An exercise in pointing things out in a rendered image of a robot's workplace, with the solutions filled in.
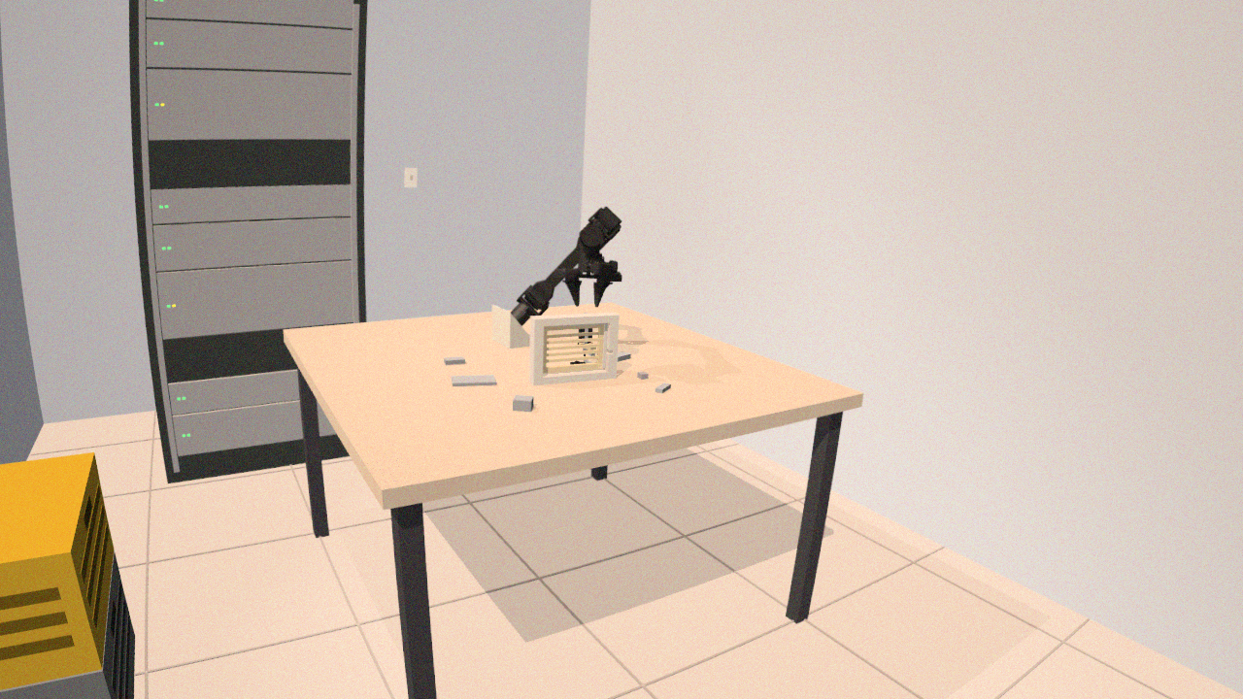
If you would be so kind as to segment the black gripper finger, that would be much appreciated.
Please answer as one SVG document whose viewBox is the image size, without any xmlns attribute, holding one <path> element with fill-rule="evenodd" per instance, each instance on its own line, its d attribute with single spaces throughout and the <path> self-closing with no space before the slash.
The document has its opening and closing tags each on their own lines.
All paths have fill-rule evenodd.
<svg viewBox="0 0 1243 699">
<path fill-rule="evenodd" d="M 604 291 L 607 290 L 608 286 L 609 286 L 608 282 L 593 282 L 594 306 L 595 307 L 599 306 L 599 303 L 602 301 L 602 296 L 603 296 L 603 294 L 604 294 Z"/>
<path fill-rule="evenodd" d="M 567 284 L 567 287 L 571 291 L 571 296 L 576 303 L 576 307 L 579 307 L 579 284 L 582 282 L 576 282 L 576 280 L 562 280 L 562 281 Z"/>
</svg>

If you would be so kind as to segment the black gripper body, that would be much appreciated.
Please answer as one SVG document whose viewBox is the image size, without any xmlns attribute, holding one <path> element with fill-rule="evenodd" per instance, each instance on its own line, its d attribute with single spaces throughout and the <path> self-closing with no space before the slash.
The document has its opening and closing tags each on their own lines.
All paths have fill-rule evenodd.
<svg viewBox="0 0 1243 699">
<path fill-rule="evenodd" d="M 579 279 L 595 279 L 597 282 L 622 282 L 622 272 L 610 272 L 610 276 L 595 275 L 593 271 L 585 272 L 585 261 L 588 256 L 599 257 L 602 256 L 600 250 L 579 250 L 576 252 L 578 257 L 578 267 L 556 267 L 554 279 L 576 280 Z M 585 274 L 583 274 L 585 272 Z M 592 275 L 593 274 L 593 275 Z"/>
</svg>

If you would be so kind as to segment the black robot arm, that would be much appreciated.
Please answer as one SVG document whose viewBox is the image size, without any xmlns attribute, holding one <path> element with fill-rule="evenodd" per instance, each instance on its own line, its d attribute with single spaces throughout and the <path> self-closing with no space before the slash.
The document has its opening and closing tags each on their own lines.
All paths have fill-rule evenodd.
<svg viewBox="0 0 1243 699">
<path fill-rule="evenodd" d="M 588 218 L 588 224 L 579 231 L 576 249 L 572 250 L 571 255 L 564 257 L 562 264 L 556 267 L 576 267 L 578 264 L 576 252 L 579 252 L 579 250 L 602 250 L 605 248 L 605 245 L 610 243 L 614 236 L 617 236 L 619 229 L 622 229 L 619 224 L 622 224 L 622 219 L 618 218 L 617 214 L 609 211 L 607 206 L 604 209 L 600 208 L 599 211 L 595 211 L 593 216 Z M 618 261 L 609 260 L 609 262 L 607 262 L 604 261 L 604 256 L 588 256 L 585 261 L 585 272 L 589 272 L 589 270 L 595 275 L 610 276 L 610 272 L 618 271 Z M 562 282 L 562 279 L 554 279 L 554 272 L 549 272 L 549 275 L 547 275 L 547 277 L 541 282 L 530 284 L 530 287 L 525 289 L 525 294 L 517 299 L 517 302 L 520 303 L 512 311 L 515 318 L 523 326 L 528 322 L 531 316 L 539 316 L 541 313 L 544 313 L 548 308 L 548 300 L 554 297 L 554 289 L 559 282 Z M 538 308 L 541 310 L 539 313 L 537 313 Z"/>
</svg>

